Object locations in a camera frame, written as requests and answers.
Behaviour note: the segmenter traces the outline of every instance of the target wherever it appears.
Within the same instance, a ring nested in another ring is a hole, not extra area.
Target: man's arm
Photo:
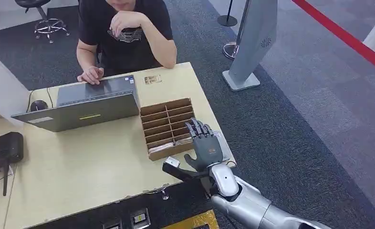
[[[76,58],[83,71],[96,65],[96,47],[97,45],[85,44],[78,40]]]
[[[147,37],[155,59],[166,68],[173,68],[176,64],[177,50],[173,40],[168,41],[146,17],[141,28]]]
[[[89,45],[81,40],[78,41],[76,58],[83,70],[83,73],[77,77],[79,82],[86,81],[90,84],[99,84],[99,80],[103,77],[103,68],[95,67],[96,47],[97,45]]]
[[[112,19],[110,29],[118,37],[125,28],[141,27],[147,37],[155,59],[166,68],[176,64],[177,50],[173,40],[167,40],[144,14],[133,11],[119,11]]]

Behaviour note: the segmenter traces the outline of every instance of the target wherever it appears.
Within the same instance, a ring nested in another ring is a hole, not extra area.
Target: laptop
[[[132,75],[59,88],[57,107],[12,115],[31,125],[60,132],[139,115],[137,90]]]

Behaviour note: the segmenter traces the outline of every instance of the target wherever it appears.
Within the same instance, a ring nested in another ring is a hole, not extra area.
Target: cardboard compartment
[[[177,123],[177,122],[180,122],[180,121],[183,121],[183,120],[186,120],[186,119],[190,119],[190,118],[193,118],[193,117],[195,117],[193,112],[189,112],[189,113],[178,114],[178,115],[169,117],[169,121],[170,121],[170,123]]]
[[[148,144],[148,143],[157,142],[157,141],[161,141],[163,139],[168,139],[168,138],[172,138],[172,137],[173,137],[172,131],[169,131],[169,132],[165,132],[165,133],[160,133],[160,134],[148,136],[148,137],[146,137],[146,142]]]
[[[176,145],[176,141],[190,137],[185,122],[192,123],[195,117],[189,98],[141,107],[141,122],[148,150],[148,157],[155,161],[193,149],[192,143]],[[153,152],[149,150],[172,143],[173,146]]]
[[[153,115],[156,113],[160,113],[163,111],[167,111],[165,108],[165,104],[156,104],[152,106],[146,106],[144,109],[140,109],[140,115],[141,116],[146,116],[146,115]]]
[[[176,129],[179,129],[179,128],[186,127],[186,126],[185,126],[185,123],[190,123],[190,124],[193,125],[192,120],[187,119],[187,120],[179,121],[179,122],[177,122],[177,123],[173,123],[173,124],[171,124],[171,127],[172,127],[173,130],[176,130]]]
[[[169,116],[175,116],[175,115],[181,115],[185,113],[193,112],[193,107],[192,106],[184,106],[181,108],[176,108],[173,110],[169,110],[168,114]]]
[[[167,138],[167,139],[163,139],[163,140],[159,140],[159,141],[156,141],[156,142],[148,143],[147,147],[148,147],[148,149],[151,149],[151,148],[162,146],[162,145],[165,145],[166,143],[171,143],[171,142],[174,142],[174,139],[172,137]]]
[[[168,118],[161,118],[161,119],[158,119],[158,120],[153,120],[153,121],[150,121],[150,122],[143,123],[143,129],[145,129],[145,130],[151,129],[151,128],[154,128],[154,127],[159,127],[159,126],[167,125],[167,124],[170,124],[169,119]]]
[[[179,135],[189,134],[189,129],[187,127],[183,127],[180,129],[172,130],[172,133],[174,137],[179,136]]]
[[[141,116],[141,121],[143,121],[143,123],[146,123],[146,122],[151,122],[151,121],[166,118],[166,117],[168,117],[167,111],[163,111],[160,113]]]
[[[144,135],[147,137],[147,136],[150,136],[150,135],[156,135],[156,134],[160,134],[160,133],[168,132],[168,131],[171,131],[171,125],[170,124],[154,127],[154,128],[151,128],[151,129],[147,129],[147,130],[144,131]]]

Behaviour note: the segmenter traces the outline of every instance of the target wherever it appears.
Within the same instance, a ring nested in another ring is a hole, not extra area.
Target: office stool
[[[37,8],[40,15],[42,16],[42,21],[37,23],[34,26],[34,34],[36,34],[36,39],[40,38],[40,34],[46,34],[47,38],[49,39],[49,43],[54,43],[53,40],[51,40],[50,34],[57,32],[57,31],[64,31],[65,35],[69,36],[70,33],[66,30],[66,25],[64,22],[60,19],[55,18],[47,18],[47,15],[44,13],[44,10],[42,9],[42,6],[49,3],[50,0],[15,0],[16,3],[26,8],[26,13],[29,10],[29,8]]]

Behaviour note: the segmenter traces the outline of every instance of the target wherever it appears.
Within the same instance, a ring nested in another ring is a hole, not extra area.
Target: black t-shirt
[[[168,40],[173,40],[167,6],[163,0],[136,0],[135,10],[145,14]],[[79,39],[99,45],[105,75],[139,71],[159,66],[141,28],[125,29],[112,35],[110,23],[117,11],[105,0],[80,0]]]

